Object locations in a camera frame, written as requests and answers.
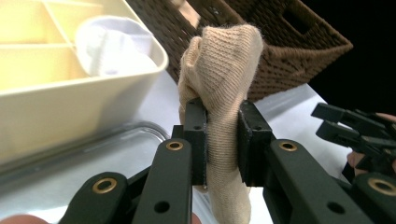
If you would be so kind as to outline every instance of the black background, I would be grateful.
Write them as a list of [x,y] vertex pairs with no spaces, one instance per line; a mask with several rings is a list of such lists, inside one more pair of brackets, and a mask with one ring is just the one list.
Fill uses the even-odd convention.
[[330,105],[396,115],[393,1],[302,1],[354,45],[309,85]]

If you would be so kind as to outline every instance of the brown basket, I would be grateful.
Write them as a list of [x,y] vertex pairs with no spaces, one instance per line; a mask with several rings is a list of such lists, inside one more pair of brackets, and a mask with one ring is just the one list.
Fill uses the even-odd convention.
[[169,56],[167,72],[178,82],[180,59],[193,36],[207,25],[248,22],[269,46],[262,53],[248,99],[307,83],[352,44],[300,0],[188,0],[200,14],[195,29],[170,0],[128,0]]

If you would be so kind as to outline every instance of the plastic bin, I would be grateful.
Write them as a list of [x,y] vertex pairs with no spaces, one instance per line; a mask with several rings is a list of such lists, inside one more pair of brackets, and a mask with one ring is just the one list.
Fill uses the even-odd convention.
[[0,172],[9,162],[127,122],[168,65],[153,38],[152,71],[88,77],[74,35],[98,15],[144,25],[123,0],[0,1]]

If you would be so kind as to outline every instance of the beige sock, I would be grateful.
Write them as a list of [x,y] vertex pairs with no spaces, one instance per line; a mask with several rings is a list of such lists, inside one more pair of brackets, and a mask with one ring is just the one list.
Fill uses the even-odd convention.
[[207,187],[219,223],[250,220],[248,188],[237,166],[236,126],[262,48],[261,34],[251,25],[206,27],[181,59],[180,121],[186,102],[201,97],[208,112]]

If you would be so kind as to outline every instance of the cream storage box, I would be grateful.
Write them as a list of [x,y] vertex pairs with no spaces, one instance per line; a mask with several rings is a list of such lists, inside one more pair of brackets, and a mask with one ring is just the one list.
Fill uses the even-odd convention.
[[122,0],[0,1],[0,173],[20,158],[121,126],[168,65],[153,38],[152,71],[89,77],[75,35],[101,15],[144,25]]

